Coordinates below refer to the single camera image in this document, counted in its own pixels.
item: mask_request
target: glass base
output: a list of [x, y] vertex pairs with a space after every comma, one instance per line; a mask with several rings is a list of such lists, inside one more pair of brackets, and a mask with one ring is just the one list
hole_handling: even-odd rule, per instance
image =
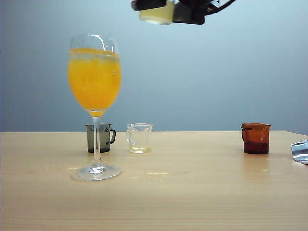
[[102, 162], [93, 163], [90, 166], [78, 169], [71, 175], [71, 178], [78, 181], [107, 180], [121, 174], [122, 170], [118, 166], [105, 165]]

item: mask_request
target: table surface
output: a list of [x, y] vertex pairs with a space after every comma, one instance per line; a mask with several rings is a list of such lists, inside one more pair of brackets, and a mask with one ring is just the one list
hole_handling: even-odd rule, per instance
[[307, 230], [308, 165], [271, 131], [269, 154], [243, 152], [239, 131], [153, 132], [153, 150], [131, 154], [118, 132], [98, 182], [70, 174], [87, 165], [85, 132], [1, 134], [3, 231]]

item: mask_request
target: brown glass mug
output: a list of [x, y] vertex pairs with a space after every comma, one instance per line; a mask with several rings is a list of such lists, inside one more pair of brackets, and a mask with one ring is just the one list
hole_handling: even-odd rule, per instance
[[242, 139], [244, 152], [251, 154], [269, 153], [269, 134], [271, 124], [243, 123]]

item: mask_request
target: gray mug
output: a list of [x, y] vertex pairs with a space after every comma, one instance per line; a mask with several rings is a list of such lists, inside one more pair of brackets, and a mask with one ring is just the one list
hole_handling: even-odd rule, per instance
[[[110, 129], [111, 124], [100, 124], [100, 150], [105, 153], [110, 150], [110, 145], [116, 140], [116, 131]], [[92, 124], [86, 124], [88, 152], [94, 152], [94, 127]]]

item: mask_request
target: glass cup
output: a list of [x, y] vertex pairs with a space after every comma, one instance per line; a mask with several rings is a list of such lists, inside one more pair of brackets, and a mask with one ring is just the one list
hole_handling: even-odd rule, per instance
[[146, 123], [128, 124], [126, 138], [130, 152], [146, 153], [151, 150], [149, 137], [152, 127], [153, 124]]
[[[116, 131], [110, 129], [111, 124], [100, 124], [100, 151], [101, 153], [108, 152], [110, 145], [116, 140]], [[88, 152], [94, 152], [94, 126], [92, 124], [86, 124], [87, 129], [87, 144]]]
[[167, 0], [166, 5], [163, 7], [139, 11], [139, 19], [153, 24], [171, 24], [173, 20], [174, 5], [174, 0]]
[[242, 139], [244, 152], [251, 154], [269, 153], [269, 134], [271, 124], [243, 123]]

